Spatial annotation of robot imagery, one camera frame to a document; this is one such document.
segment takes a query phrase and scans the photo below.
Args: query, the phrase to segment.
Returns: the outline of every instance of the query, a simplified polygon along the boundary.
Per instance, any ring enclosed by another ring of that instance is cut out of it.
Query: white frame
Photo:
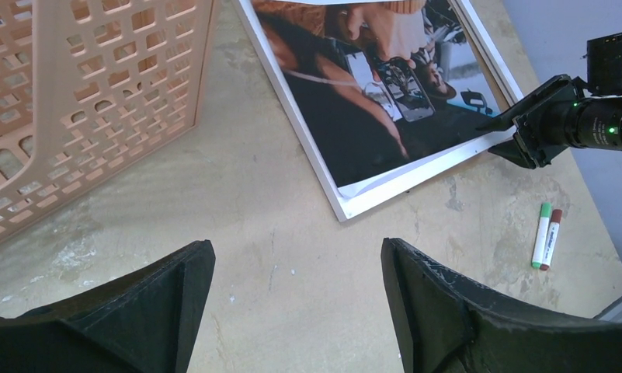
[[[357,2],[356,0],[292,0],[296,2],[314,4],[314,5],[327,5],[338,3],[350,3]],[[365,2],[382,2],[391,0],[365,0]],[[469,0],[448,0],[450,1],[455,12],[459,18],[464,22],[463,27],[469,33],[471,38],[475,41],[476,47],[479,53],[486,60],[488,67],[492,71],[496,83],[502,90],[503,95],[509,104],[517,102],[523,98],[521,89],[516,84],[516,81],[512,77],[512,73],[507,68],[500,53],[496,49],[493,40],[488,35],[487,30],[478,18],[475,9]],[[286,79],[283,76],[283,72],[276,63],[276,59],[269,42],[265,37],[261,27],[254,27],[253,25],[259,25],[260,22],[255,14],[252,3],[250,0],[234,0],[236,11],[238,12],[242,24],[245,27],[247,34],[252,38],[252,43],[258,54],[262,65],[269,76],[270,81],[278,95],[281,105],[286,111],[287,116],[290,118],[293,129],[299,138],[299,141],[306,151],[307,157],[311,162],[313,170],[315,171],[322,189],[331,204],[336,217],[340,222],[345,222],[357,215],[362,214],[382,203],[386,200],[390,200],[393,197],[410,190],[413,187],[427,181],[428,179],[470,159],[480,152],[488,150],[493,145],[497,145],[503,141],[509,140],[513,133],[514,128],[510,128],[505,132],[492,132],[483,135],[479,138],[475,138],[471,141],[467,141],[463,144],[457,145],[451,149],[441,152],[443,154],[436,157],[429,162],[426,159],[420,159],[418,161],[409,163],[402,166],[399,169],[412,168],[409,171],[403,172],[401,175],[396,176],[392,180],[387,181],[379,186],[376,186],[368,191],[362,192],[356,197],[345,199],[341,196],[338,188],[336,187],[331,174],[329,173],[327,166],[322,159],[320,151],[316,146],[311,132],[308,130],[304,118],[301,115],[299,107],[297,106],[293,94],[290,91],[290,87],[286,84]],[[415,163],[422,163],[421,166],[414,167]]]

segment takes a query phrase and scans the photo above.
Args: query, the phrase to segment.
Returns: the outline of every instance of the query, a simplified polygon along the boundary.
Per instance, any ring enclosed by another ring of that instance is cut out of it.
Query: table
[[[0,315],[93,288],[197,239],[217,254],[189,371],[401,371],[380,266],[400,237],[492,288],[592,317],[622,264],[570,152],[484,154],[341,225],[228,0],[200,126],[0,245]],[[524,92],[538,81],[500,0],[474,6]],[[565,210],[548,272],[539,205]]]

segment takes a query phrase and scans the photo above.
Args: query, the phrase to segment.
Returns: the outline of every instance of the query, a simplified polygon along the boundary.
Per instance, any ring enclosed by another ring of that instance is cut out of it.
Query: photograph
[[[499,114],[447,0],[252,5],[339,189],[481,137]]]

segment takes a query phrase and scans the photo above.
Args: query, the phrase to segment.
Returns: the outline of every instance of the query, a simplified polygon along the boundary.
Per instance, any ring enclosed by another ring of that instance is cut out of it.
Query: brown marker
[[[555,242],[558,240],[558,230],[560,229],[560,220],[562,219],[562,210],[553,210],[551,214],[551,222],[548,224],[548,233],[546,234],[546,247],[544,249],[544,257],[541,259],[540,270],[548,270],[551,267],[551,259],[553,259],[553,249]]]

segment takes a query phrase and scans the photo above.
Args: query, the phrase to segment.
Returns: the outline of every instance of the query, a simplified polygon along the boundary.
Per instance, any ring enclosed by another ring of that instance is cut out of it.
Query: blue-gray wall
[[[622,32],[622,0],[504,0],[537,77],[587,79],[586,41]],[[572,151],[622,260],[622,153]]]

